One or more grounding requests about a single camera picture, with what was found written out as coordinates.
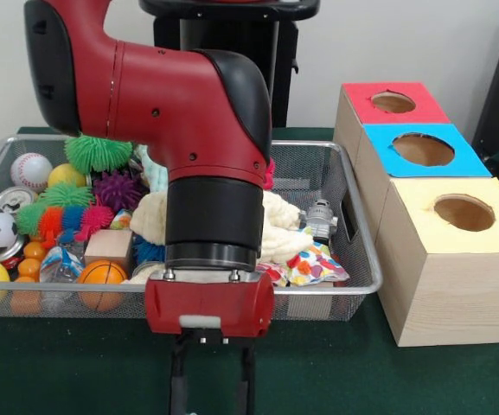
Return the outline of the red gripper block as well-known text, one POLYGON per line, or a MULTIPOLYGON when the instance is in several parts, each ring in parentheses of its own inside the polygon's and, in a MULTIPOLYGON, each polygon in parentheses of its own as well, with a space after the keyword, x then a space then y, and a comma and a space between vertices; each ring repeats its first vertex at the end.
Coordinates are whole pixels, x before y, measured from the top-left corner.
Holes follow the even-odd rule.
MULTIPOLYGON (((191 283, 150 279, 144 290, 146 320, 158 334, 184 329, 218 329, 225 337, 260 337, 268 330, 274 289, 264 274, 252 282, 191 283)), ((175 338, 171 353, 169 414, 187 414, 188 381, 184 373, 192 335, 175 338)), ((237 414, 255 411, 254 342, 241 347, 237 414)))

